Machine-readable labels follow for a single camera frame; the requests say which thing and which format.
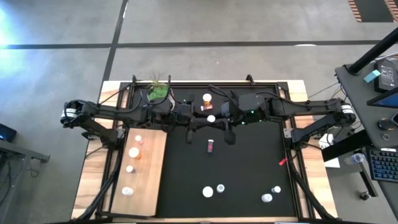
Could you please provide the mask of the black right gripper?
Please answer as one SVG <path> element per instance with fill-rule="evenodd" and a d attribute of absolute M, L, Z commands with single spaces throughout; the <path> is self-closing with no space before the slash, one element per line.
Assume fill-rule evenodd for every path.
<path fill-rule="evenodd" d="M 226 129 L 224 130 L 224 140 L 228 145 L 233 145 L 236 142 L 236 134 L 233 132 L 234 122 L 239 118 L 239 106 L 238 106 L 238 95 L 234 91 L 230 91 L 230 94 L 225 94 L 227 101 L 221 105 L 221 109 L 214 110 L 214 117 L 221 119 L 222 117 L 227 119 L 227 122 L 218 121 L 212 123 L 213 128 Z"/>

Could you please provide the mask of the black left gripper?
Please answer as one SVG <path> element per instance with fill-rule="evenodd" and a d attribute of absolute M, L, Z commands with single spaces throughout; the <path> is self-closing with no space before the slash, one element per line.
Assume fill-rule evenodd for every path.
<path fill-rule="evenodd" d="M 208 117 L 208 114 L 204 113 L 203 111 L 194 111 L 194 103 L 193 103 L 194 101 L 195 101 L 195 95 L 190 94 L 188 96 L 188 100 L 183 101 L 180 104 L 180 109 L 179 109 L 179 116 L 180 118 L 182 118 L 182 121 L 185 123 L 187 127 L 187 132 L 186 132 L 187 144 L 192 143 L 194 129 L 200 129 L 209 126 L 207 122 L 194 121 L 194 117 L 196 118 Z"/>

